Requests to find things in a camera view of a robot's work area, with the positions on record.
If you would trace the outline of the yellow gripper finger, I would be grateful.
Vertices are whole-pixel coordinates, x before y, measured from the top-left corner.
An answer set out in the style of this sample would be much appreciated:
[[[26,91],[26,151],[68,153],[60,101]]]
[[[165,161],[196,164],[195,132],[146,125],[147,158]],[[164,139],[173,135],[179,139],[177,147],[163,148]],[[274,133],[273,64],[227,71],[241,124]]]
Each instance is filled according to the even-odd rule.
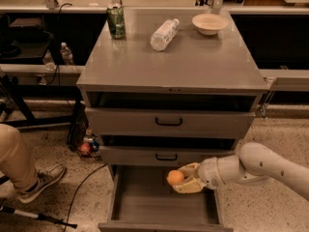
[[[182,172],[185,178],[188,178],[190,176],[197,176],[197,170],[199,166],[200,164],[198,162],[192,162],[179,168],[179,171]]]
[[[194,176],[189,176],[183,182],[173,185],[173,190],[180,194],[201,192],[206,185]]]

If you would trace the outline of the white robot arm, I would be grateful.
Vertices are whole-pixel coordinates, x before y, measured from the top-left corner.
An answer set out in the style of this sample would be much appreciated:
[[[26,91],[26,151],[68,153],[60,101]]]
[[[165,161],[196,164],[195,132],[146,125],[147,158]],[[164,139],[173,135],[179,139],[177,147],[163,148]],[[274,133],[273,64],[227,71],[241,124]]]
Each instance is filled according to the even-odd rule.
[[[204,159],[171,170],[167,182],[177,193],[196,193],[227,184],[264,185],[272,179],[309,200],[309,169],[255,142],[242,145],[237,155]]]

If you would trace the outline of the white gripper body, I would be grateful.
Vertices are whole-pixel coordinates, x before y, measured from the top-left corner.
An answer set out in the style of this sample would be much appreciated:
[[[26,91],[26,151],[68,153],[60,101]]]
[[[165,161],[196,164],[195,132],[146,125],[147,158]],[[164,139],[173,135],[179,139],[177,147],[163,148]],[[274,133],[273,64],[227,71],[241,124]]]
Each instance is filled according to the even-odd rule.
[[[199,179],[208,189],[217,189],[223,184],[217,161],[218,158],[205,159],[200,163],[197,170]]]

